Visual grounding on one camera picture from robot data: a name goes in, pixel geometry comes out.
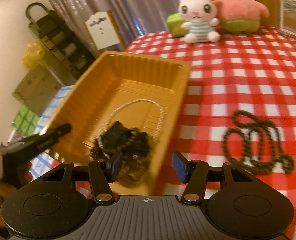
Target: white string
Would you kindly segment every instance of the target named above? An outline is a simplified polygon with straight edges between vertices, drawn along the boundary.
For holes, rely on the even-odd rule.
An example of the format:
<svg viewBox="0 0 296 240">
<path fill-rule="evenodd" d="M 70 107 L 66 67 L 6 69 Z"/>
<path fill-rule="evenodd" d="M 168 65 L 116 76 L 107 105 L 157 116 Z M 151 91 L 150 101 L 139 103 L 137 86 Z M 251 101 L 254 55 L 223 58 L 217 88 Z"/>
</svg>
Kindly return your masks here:
<svg viewBox="0 0 296 240">
<path fill-rule="evenodd" d="M 150 102 L 150 103 L 153 103 L 155 104 L 156 106 L 158 106 L 159 108 L 159 121 L 158 121 L 158 124 L 157 124 L 157 127 L 156 127 L 156 130 L 153 134 L 153 140 L 154 140 L 154 143 L 157 142 L 157 138 L 158 138 L 158 135 L 160 133 L 160 128 L 161 128 L 161 124 L 163 122 L 163 119 L 164 119 L 164 109 L 162 108 L 161 105 L 159 105 L 157 102 L 155 101 L 152 101 L 152 100 L 148 100 L 148 99 L 143 99 L 143 98 L 139 98 L 139 99 L 135 99 L 135 100 L 132 100 L 128 103 L 125 103 L 123 104 L 122 106 L 118 107 L 115 111 L 113 111 L 110 116 L 108 117 L 108 119 L 106 120 L 106 122 L 101 126 L 100 130 L 99 130 L 99 134 L 96 136 L 96 139 L 98 141 L 98 145 L 101 149 L 103 149 L 103 144 L 101 142 L 101 135 L 103 134 L 103 131 L 105 129 L 105 127 L 110 123 L 111 119 L 122 109 L 124 109 L 125 107 L 127 106 L 130 106 L 131 104 L 133 103 L 136 103 L 136 102 L 140 102 L 140 101 L 145 101 L 145 102 Z"/>
</svg>

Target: plush toy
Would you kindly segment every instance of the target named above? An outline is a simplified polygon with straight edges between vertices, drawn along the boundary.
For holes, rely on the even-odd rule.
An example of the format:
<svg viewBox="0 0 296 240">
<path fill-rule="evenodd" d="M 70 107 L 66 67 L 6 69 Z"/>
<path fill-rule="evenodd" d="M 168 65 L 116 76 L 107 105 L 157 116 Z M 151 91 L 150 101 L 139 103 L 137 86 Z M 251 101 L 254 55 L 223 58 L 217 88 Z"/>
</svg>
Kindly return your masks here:
<svg viewBox="0 0 296 240">
<path fill-rule="evenodd" d="M 219 20 L 214 18 L 217 15 L 217 8 L 212 0 L 179 0 L 179 13 L 183 20 L 187 21 L 181 28 L 189 30 L 185 35 L 187 43 L 217 42 L 220 34 L 214 30 Z"/>
<path fill-rule="evenodd" d="M 254 0 L 215 0 L 220 25 L 234 34 L 256 32 L 260 16 L 269 17 L 269 10 Z"/>
</svg>

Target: black chain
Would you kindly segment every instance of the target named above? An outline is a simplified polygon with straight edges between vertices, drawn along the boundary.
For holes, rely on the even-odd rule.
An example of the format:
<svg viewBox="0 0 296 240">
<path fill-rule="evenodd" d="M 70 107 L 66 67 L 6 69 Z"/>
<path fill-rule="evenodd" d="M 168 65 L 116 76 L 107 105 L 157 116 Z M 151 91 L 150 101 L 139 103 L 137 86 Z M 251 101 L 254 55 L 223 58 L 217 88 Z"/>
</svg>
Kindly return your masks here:
<svg viewBox="0 0 296 240">
<path fill-rule="evenodd" d="M 239 115 L 249 117 L 253 120 L 253 122 L 240 123 L 238 121 Z M 282 149 L 282 146 L 280 143 L 280 133 L 278 131 L 278 128 L 275 126 L 275 124 L 272 121 L 267 119 L 259 119 L 255 117 L 253 114 L 251 114 L 250 112 L 243 111 L 243 110 L 235 111 L 232 115 L 232 121 L 235 124 L 235 126 L 237 126 L 238 128 L 229 128 L 224 134 L 224 136 L 222 137 L 222 149 L 228 161 L 253 174 L 271 173 L 276 163 L 281 163 L 285 173 L 291 173 L 293 171 L 294 169 L 293 159 L 291 158 L 291 156 L 287 155 Z M 269 129 L 268 129 L 269 127 L 271 127 L 277 135 L 277 145 L 278 145 L 278 151 L 279 151 L 278 155 L 276 155 L 275 143 L 269 132 Z M 240 130 L 240 128 L 248 129 L 249 130 L 248 134 L 244 134 L 242 130 Z M 261 161 L 262 153 L 263 153 L 263 140 L 264 140 L 263 131 L 266 134 L 269 145 L 270 145 L 270 152 L 272 155 L 270 162 Z M 258 160 L 253 159 L 252 152 L 251 152 L 251 134 L 253 132 L 258 133 L 259 135 L 258 154 L 257 154 Z M 230 155 L 228 150 L 227 138 L 232 133 L 236 133 L 240 135 L 242 138 L 243 154 L 240 160 L 236 160 L 235 158 L 233 158 Z M 252 164 L 252 166 L 244 163 L 246 157 L 250 159 L 250 163 Z"/>
</svg>

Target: purple curtain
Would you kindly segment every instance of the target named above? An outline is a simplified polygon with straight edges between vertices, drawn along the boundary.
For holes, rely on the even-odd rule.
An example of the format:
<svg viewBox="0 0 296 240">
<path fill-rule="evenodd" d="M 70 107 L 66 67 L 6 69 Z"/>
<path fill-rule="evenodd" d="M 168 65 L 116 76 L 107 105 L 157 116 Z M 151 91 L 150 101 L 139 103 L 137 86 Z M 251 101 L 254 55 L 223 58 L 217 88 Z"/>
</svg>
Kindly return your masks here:
<svg viewBox="0 0 296 240">
<path fill-rule="evenodd" d="M 168 14 L 176 13 L 178 0 L 49 0 L 69 27 L 94 53 L 85 22 L 96 12 L 110 9 L 128 45 L 140 34 L 167 30 Z"/>
</svg>

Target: orange plastic tray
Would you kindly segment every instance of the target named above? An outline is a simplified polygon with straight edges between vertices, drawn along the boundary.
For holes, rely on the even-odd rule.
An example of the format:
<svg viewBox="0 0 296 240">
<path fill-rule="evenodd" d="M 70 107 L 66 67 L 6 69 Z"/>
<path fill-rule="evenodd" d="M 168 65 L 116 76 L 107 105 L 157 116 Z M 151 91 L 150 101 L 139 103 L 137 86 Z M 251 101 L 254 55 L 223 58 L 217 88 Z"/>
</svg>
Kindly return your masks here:
<svg viewBox="0 0 296 240">
<path fill-rule="evenodd" d="M 149 175 L 131 189 L 118 182 L 111 184 L 118 194 L 150 194 L 177 121 L 189 72 L 190 65 L 182 61 L 124 52 L 103 53 L 77 81 L 45 126 L 46 130 L 67 122 L 72 125 L 71 133 L 53 147 L 51 157 L 87 165 L 91 161 L 89 149 L 94 136 L 116 108 L 138 98 L 153 100 L 163 107 L 165 114 L 151 152 Z M 159 109 L 149 102 L 137 102 L 121 110 L 111 123 L 116 120 L 127 128 L 138 127 L 152 136 Z"/>
</svg>

